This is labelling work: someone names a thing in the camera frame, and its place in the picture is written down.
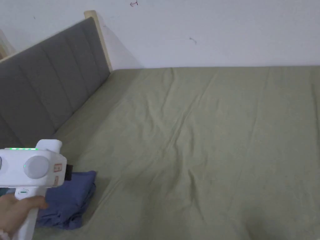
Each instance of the folded blue cloth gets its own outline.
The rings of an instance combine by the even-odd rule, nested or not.
[[[96,189],[95,177],[95,171],[74,172],[71,181],[49,188],[45,196],[49,207],[39,210],[37,227],[80,228],[82,215]]]

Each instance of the hand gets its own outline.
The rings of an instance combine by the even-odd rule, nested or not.
[[[3,230],[12,238],[31,209],[45,209],[47,207],[48,204],[43,196],[18,200],[14,194],[3,195],[0,197],[0,230]]]

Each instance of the white wall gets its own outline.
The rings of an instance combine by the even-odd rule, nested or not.
[[[0,0],[0,37],[19,51],[93,9],[114,69],[320,64],[319,0],[131,1]]]

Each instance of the wooden bedpost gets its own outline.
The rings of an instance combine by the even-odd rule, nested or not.
[[[108,55],[108,51],[107,51],[107,47],[106,47],[106,44],[105,44],[105,41],[104,41],[104,38],[103,38],[103,35],[102,35],[102,31],[101,31],[101,28],[100,28],[97,12],[95,10],[85,11],[84,12],[84,17],[85,18],[92,17],[94,19],[94,22],[95,22],[97,30],[98,30],[100,42],[101,42],[101,45],[102,45],[102,48],[103,48],[103,51],[104,51],[104,56],[106,57],[109,70],[110,70],[110,72],[112,72],[111,61],[110,61],[110,58],[109,58],[109,55]]]

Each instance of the headboard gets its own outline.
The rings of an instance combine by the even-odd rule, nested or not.
[[[0,149],[51,138],[109,74],[92,17],[2,60]]]

